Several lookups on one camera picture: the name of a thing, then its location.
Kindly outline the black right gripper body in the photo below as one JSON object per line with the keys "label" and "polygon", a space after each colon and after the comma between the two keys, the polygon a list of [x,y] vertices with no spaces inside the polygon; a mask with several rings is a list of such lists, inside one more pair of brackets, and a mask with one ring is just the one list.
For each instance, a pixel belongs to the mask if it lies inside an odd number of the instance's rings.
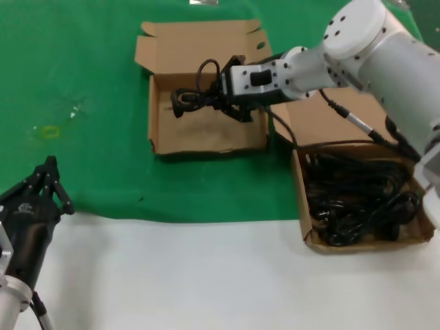
{"label": "black right gripper body", "polygon": [[259,107],[270,107],[285,102],[290,102],[283,93],[251,93],[240,96],[240,105],[248,111],[257,110]]}

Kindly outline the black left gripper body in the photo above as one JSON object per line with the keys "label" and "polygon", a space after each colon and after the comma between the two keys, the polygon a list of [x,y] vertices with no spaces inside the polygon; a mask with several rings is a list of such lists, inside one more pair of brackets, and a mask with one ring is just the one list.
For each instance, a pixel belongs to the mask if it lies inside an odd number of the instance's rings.
{"label": "black left gripper body", "polygon": [[6,274],[35,287],[59,223],[58,207],[54,201],[37,195],[16,197],[1,206],[1,222],[13,248]]}

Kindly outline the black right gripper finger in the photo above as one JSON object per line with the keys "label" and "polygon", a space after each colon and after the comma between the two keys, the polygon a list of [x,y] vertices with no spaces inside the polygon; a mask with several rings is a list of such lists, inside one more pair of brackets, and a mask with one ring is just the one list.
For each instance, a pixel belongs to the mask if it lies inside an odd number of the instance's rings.
{"label": "black right gripper finger", "polygon": [[240,123],[253,122],[252,111],[248,105],[232,104],[227,100],[219,99],[214,103],[214,109],[220,110],[224,115]]}
{"label": "black right gripper finger", "polygon": [[245,56],[244,55],[234,55],[225,64],[225,66],[221,70],[221,73],[222,74],[227,74],[232,67],[234,67],[234,66],[242,66],[244,64],[245,64]]}

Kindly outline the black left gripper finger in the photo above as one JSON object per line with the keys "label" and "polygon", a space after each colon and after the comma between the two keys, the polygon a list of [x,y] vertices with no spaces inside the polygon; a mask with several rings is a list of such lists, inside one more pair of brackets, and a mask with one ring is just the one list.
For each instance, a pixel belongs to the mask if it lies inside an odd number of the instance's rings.
{"label": "black left gripper finger", "polygon": [[59,211],[62,215],[73,215],[75,213],[74,205],[67,194],[66,190],[60,183],[60,173],[58,171],[58,163],[55,156],[48,156],[44,163],[45,179],[43,195],[53,198],[55,194],[59,201]]}
{"label": "black left gripper finger", "polygon": [[42,164],[36,166],[30,175],[7,190],[6,197],[18,197],[23,195],[25,192],[38,193],[42,189],[42,184],[50,168],[51,157],[47,156],[46,160]]}

